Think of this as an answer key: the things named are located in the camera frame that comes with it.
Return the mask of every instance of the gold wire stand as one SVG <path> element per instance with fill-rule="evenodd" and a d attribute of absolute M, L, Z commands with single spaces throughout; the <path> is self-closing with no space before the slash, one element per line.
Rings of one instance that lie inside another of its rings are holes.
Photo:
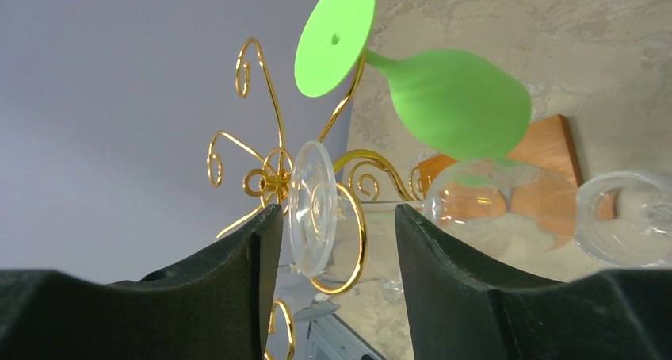
<path fill-rule="evenodd" d="M 275 319 L 276 319 L 275 310 L 278 307 L 280 308 L 280 310 L 282 310 L 282 315 L 284 315 L 284 324 L 287 327 L 287 340 L 289 342 L 289 345 L 287 348 L 287 356 L 285 357 L 285 359 L 292 360 L 292 358 L 294 358 L 294 346 L 295 346 L 294 342 L 296 341 L 296 335 L 294 333 L 294 319 L 292 318 L 289 306 L 287 306 L 287 303 L 285 303 L 282 299 L 276 299 L 275 301 L 273 301 L 273 307 L 271 307 L 271 317 L 269 320 L 269 335 L 275 334 Z M 273 356 L 270 354 L 270 352 L 266 350 L 264 351 L 264 359 L 273 360 Z"/>
<path fill-rule="evenodd" d="M 245 152 L 255 157 L 259 163 L 260 167 L 250 170 L 247 175 L 242 180 L 242 188 L 245 193 L 251 197 L 259 198 L 259 206 L 252 209 L 239 219 L 237 219 L 233 224 L 222 229 L 218 234 L 217 238 L 221 238 L 226 235 L 231 229 L 238 227 L 240 224 L 249 220 L 256 213 L 264 209 L 273 199 L 279 205 L 284 205 L 283 213 L 287 213 L 288 205 L 285 203 L 288 197 L 289 182 L 293 170 L 293 160 L 292 156 L 289 154 L 284 144 L 284 121 L 282 118 L 281 108 L 278 104 L 277 96 L 275 89 L 273 88 L 273 80 L 271 79 L 268 66 L 266 65 L 264 53 L 262 46 L 259 41 L 253 37 L 247 39 L 240 49 L 238 54 L 238 59 L 235 62 L 235 89 L 240 98 L 246 98 L 250 90 L 250 63 L 243 60 L 247 49 L 253 45 L 257 52 L 257 59 L 259 67 L 262 68 L 264 77 L 266 80 L 266 86 L 268 87 L 269 94 L 271 97 L 271 102 L 273 104 L 273 111 L 275 112 L 277 119 L 277 135 L 278 135 L 278 146 L 271 150 L 266 156 L 262 156 L 258 151 L 254 150 L 248 144 L 243 143 L 241 140 L 225 131 L 218 131 L 214 134 L 208 145 L 208 178 L 210 183 L 214 187 L 219 187 L 222 184 L 224 178 L 224 164 L 220 154 L 216 151 L 216 143 L 220 137 L 226 138 L 231 141 L 236 146 L 242 148 Z M 358 63 L 357 69 L 353 81 L 350 84 L 350 87 L 346 95 L 338 103 L 334 112 L 331 114 L 329 120 L 326 122 L 322 132 L 318 137 L 318 141 L 322 142 L 329 134 L 329 131 L 334 125 L 334 122 L 341 115 L 345 107 L 350 101 L 352 101 L 353 95 L 359 86 L 361 76 L 364 72 L 365 57 L 362 54 Z M 273 165 L 274 157 L 277 157 L 275 161 L 275 166 Z M 356 159 L 361 159 L 359 163 L 353 165 L 347 176 L 347 186 L 341 183 L 337 184 L 338 189 L 345 194 L 349 202 L 352 204 L 353 209 L 357 218 L 357 226 L 359 228 L 359 253 L 357 255 L 357 264 L 353 269 L 353 272 L 349 280 L 344 284 L 336 288 L 330 288 L 328 286 L 320 283 L 318 278 L 311 278 L 311 283 L 313 286 L 318 289 L 320 292 L 325 294 L 339 294 L 344 293 L 351 289 L 357 280 L 361 276 L 361 272 L 364 268 L 364 262 L 367 251 L 366 243 L 366 221 L 365 216 L 362 211 L 360 201 L 361 199 L 353 192 L 355 190 L 354 186 L 357 187 L 357 190 L 370 198 L 368 201 L 375 201 L 378 198 L 379 194 L 379 182 L 378 179 L 370 173 L 364 173 L 359 178 L 355 179 L 355 172 L 364 165 L 369 165 L 377 168 L 378 170 L 383 171 L 391 179 L 392 183 L 395 186 L 397 194 L 401 197 L 402 201 L 413 201 L 420 200 L 418 191 L 419 191 L 419 181 L 414 182 L 414 174 L 417 172 L 417 167 L 411 171 L 410 177 L 408 179 L 408 188 L 404 184 L 404 181 L 399 176 L 399 172 L 392 166 L 392 164 L 385 159 L 382 155 L 377 152 L 370 150 L 352 150 L 346 152 L 343 156 L 334 161 L 334 172 L 339 172 L 347 163 L 350 163 Z M 253 179 L 258 178 L 256 186 L 253 186 Z M 367 190 L 365 188 L 365 180 L 369 180 L 373 184 L 373 190 Z"/>

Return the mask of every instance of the textured wall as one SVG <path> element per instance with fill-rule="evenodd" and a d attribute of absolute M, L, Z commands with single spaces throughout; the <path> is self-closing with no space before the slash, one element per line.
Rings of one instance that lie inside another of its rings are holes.
<path fill-rule="evenodd" d="M 534 118 L 570 118 L 585 178 L 672 170 L 672 0 L 377 1 L 372 50 L 394 59 L 430 48 L 485 56 L 529 88 Z M 349 133 L 349 148 L 361 147 L 379 151 L 402 174 L 425 150 L 404 130 L 387 83 L 371 67 Z M 386 199 L 398 200 L 382 181 Z M 392 223 L 380 229 L 394 239 Z M 564 280 L 602 266 L 574 245 L 517 265 Z M 361 288 L 341 298 L 339 316 L 388 358 L 412 358 L 404 306 L 387 304 L 373 285 Z"/>

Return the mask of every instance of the wine glass stem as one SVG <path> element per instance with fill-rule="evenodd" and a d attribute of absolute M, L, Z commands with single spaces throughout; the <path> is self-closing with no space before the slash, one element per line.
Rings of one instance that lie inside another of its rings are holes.
<path fill-rule="evenodd" d="M 396 60 L 389 59 L 385 56 L 379 55 L 374 51 L 364 48 L 366 63 L 378 71 L 385 72 L 396 65 Z"/>
<path fill-rule="evenodd" d="M 360 203 L 365 215 L 372 213 L 394 213 L 399 204 L 408 204 L 418 211 L 422 211 L 422 201 L 362 201 Z M 338 219 L 355 217 L 355 211 L 348 199 L 338 196 Z"/>

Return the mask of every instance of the wine glass bowl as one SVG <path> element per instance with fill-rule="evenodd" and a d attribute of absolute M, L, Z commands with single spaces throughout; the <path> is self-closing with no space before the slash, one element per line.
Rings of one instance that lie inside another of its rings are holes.
<path fill-rule="evenodd" d="M 560 174 L 508 159 L 470 159 L 432 181 L 422 212 L 451 236 L 506 260 L 570 242 L 575 195 Z"/>
<path fill-rule="evenodd" d="M 618 171 L 578 191 L 576 239 L 589 255 L 622 267 L 672 263 L 672 180 L 650 171 Z M 613 206 L 604 214 L 605 205 Z"/>

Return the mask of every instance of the wine glass holder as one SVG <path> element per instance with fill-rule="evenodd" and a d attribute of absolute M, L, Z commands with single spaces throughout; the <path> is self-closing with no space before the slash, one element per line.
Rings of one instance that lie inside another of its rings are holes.
<path fill-rule="evenodd" d="M 260 167 L 248 171 L 242 180 L 242 189 L 245 194 L 250 197 L 257 197 L 259 199 L 259 205 L 238 218 L 232 224 L 229 224 L 227 227 L 223 228 L 219 233 L 217 233 L 217 239 L 225 236 L 231 230 L 248 221 L 252 216 L 262 211 L 271 202 L 275 202 L 281 205 L 284 214 L 286 214 L 288 211 L 288 189 L 292 177 L 293 158 L 292 154 L 288 152 L 285 146 L 285 128 L 282 117 L 282 110 L 277 100 L 277 95 L 273 86 L 273 80 L 264 57 L 262 45 L 259 43 L 259 40 L 254 37 L 248 38 L 245 41 L 235 62 L 235 90 L 239 98 L 246 98 L 250 91 L 251 64 L 245 61 L 245 55 L 250 46 L 253 46 L 254 50 L 256 51 L 257 62 L 263 71 L 266 86 L 269 90 L 273 111 L 275 112 L 277 120 L 278 145 L 267 155 L 262 156 L 249 144 L 244 143 L 227 131 L 219 130 L 212 136 L 210 144 L 208 145 L 208 156 L 206 163 L 208 179 L 213 187 L 217 188 L 221 186 L 224 179 L 224 163 L 219 152 L 216 150 L 216 144 L 220 138 L 229 140 L 235 146 L 240 147 L 247 154 L 255 157 L 255 159 L 258 160 L 261 164 Z M 329 120 L 324 125 L 323 130 L 318 136 L 318 142 L 321 143 L 324 141 L 326 136 L 329 134 L 329 131 L 333 127 L 334 122 L 341 116 L 343 110 L 352 101 L 353 95 L 359 86 L 362 73 L 364 72 L 364 65 L 365 54 L 362 53 L 361 58 L 357 62 L 357 66 L 354 71 L 354 77 L 349 85 L 349 89 L 346 95 L 343 96 L 341 101 L 336 105 Z M 378 200 L 380 195 L 380 181 L 378 177 L 371 172 L 361 172 L 359 175 L 357 175 L 357 172 L 361 169 L 361 167 L 373 167 L 383 174 L 386 174 L 391 180 L 391 183 L 394 186 L 395 191 L 399 195 L 401 201 L 418 201 L 422 199 L 422 186 L 420 183 L 417 166 L 410 171 L 407 180 L 404 181 L 392 163 L 390 163 L 390 161 L 384 158 L 381 154 L 372 150 L 354 149 L 346 152 L 333 161 L 334 172 L 338 173 L 349 163 L 354 164 L 349 169 L 347 174 L 344 174 L 346 183 L 337 183 L 337 187 L 342 193 L 345 194 L 356 214 L 357 227 L 359 229 L 359 254 L 357 256 L 357 264 L 351 276 L 349 277 L 349 280 L 343 285 L 338 287 L 329 287 L 322 284 L 317 277 L 310 278 L 311 284 L 318 291 L 328 295 L 344 293 L 350 290 L 357 283 L 357 280 L 361 276 L 361 272 L 365 267 L 365 257 L 367 252 L 366 221 L 360 203 L 362 201 Z M 269 333 L 273 334 L 275 332 L 275 310 L 278 307 L 281 308 L 288 327 L 289 350 L 287 358 L 292 358 L 294 346 L 293 320 L 291 312 L 289 311 L 289 307 L 281 299 L 275 300 L 273 303 L 273 312 L 269 325 Z M 265 358 L 272 358 L 272 356 L 266 352 Z"/>

